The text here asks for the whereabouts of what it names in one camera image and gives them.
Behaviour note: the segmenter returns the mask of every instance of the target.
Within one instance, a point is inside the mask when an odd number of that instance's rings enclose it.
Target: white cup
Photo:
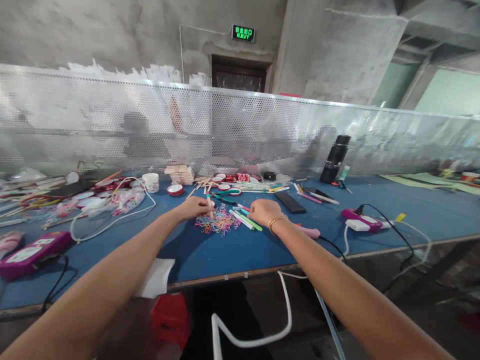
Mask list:
[[[159,175],[154,172],[149,172],[141,176],[145,182],[146,190],[149,193],[156,193],[159,190]]]

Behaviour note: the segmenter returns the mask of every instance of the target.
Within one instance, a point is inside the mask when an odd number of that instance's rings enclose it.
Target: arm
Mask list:
[[[278,203],[256,200],[249,217],[268,226]],[[373,359],[453,359],[431,337],[356,272],[287,219],[271,226],[313,287]]]
[[[145,279],[170,232],[209,211],[206,199],[193,196],[158,217],[83,275],[0,359],[88,359],[102,331]]]

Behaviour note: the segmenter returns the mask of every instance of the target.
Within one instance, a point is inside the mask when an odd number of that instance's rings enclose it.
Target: red tape roll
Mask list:
[[[180,184],[173,184],[166,188],[166,192],[170,196],[178,196],[184,193],[184,187]]]

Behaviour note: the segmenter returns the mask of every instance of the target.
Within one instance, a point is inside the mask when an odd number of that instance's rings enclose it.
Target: black thermos bottle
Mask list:
[[[320,181],[322,183],[331,184],[335,181],[340,166],[342,165],[349,149],[348,144],[350,139],[351,136],[348,135],[338,135],[336,138],[335,144],[333,144],[330,149],[330,153],[328,154],[325,166],[320,175]]]

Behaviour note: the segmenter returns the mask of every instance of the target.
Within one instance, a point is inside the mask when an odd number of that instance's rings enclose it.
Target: door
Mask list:
[[[213,63],[211,67],[211,84],[214,88],[263,93],[266,77],[267,72],[264,69],[252,69],[219,63]]]

